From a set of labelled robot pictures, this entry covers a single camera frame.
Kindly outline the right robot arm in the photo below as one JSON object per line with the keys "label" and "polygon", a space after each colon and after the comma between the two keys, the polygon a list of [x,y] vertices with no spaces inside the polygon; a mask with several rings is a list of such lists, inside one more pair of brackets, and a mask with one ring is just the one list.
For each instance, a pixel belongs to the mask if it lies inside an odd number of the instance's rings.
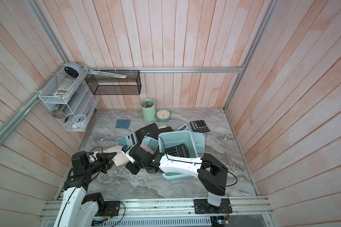
{"label": "right robot arm", "polygon": [[208,204],[219,207],[225,195],[228,168],[211,154],[199,158],[182,158],[165,153],[150,153],[135,145],[126,153],[129,162],[126,168],[134,175],[141,169],[150,174],[177,173],[198,178],[208,191]]}

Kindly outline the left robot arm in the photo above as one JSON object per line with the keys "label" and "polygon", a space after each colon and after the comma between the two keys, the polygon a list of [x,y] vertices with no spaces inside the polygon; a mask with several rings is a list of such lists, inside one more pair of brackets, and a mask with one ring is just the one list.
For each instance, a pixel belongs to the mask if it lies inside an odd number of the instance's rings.
{"label": "left robot arm", "polygon": [[114,165],[112,153],[81,151],[72,156],[73,168],[64,183],[63,200],[55,227],[90,227],[118,216],[120,202],[105,202],[101,193],[86,194],[93,175],[106,173]]}

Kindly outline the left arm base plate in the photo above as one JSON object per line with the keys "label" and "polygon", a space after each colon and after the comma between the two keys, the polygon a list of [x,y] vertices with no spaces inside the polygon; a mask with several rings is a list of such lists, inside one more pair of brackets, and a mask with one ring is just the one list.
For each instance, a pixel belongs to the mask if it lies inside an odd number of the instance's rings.
{"label": "left arm base plate", "polygon": [[118,216],[120,201],[88,201],[81,205],[80,215],[88,217]]}

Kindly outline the mint green storage box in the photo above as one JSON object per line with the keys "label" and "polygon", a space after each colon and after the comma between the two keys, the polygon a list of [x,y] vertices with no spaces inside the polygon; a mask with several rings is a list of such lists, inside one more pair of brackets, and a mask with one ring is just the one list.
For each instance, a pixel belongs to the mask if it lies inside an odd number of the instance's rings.
{"label": "mint green storage box", "polygon": [[195,142],[189,131],[172,131],[159,134],[159,151],[168,157],[197,158]]}

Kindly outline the small teal calculator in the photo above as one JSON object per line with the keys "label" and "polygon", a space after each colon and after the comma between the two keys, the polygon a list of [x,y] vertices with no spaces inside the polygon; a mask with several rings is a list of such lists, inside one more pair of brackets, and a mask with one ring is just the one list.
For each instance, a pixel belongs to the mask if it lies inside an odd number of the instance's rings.
{"label": "small teal calculator", "polygon": [[144,137],[142,140],[142,144],[146,145],[147,147],[149,147],[152,151],[156,151],[159,147],[159,142],[158,140],[152,138],[152,137]]}

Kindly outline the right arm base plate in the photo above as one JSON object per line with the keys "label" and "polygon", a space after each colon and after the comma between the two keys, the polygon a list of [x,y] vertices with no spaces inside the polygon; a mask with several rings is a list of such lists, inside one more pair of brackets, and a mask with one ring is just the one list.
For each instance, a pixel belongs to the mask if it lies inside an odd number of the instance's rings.
{"label": "right arm base plate", "polygon": [[194,210],[196,214],[231,214],[233,210],[231,203],[227,198],[221,199],[219,206],[211,205],[207,202],[207,199],[195,199]]}

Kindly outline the black calculator front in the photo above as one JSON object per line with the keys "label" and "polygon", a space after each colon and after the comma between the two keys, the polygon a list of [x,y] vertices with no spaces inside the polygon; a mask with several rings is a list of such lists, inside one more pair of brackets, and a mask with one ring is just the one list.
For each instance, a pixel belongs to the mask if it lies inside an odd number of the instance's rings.
{"label": "black calculator front", "polygon": [[185,144],[169,147],[165,149],[165,153],[174,157],[188,158],[189,152]]}

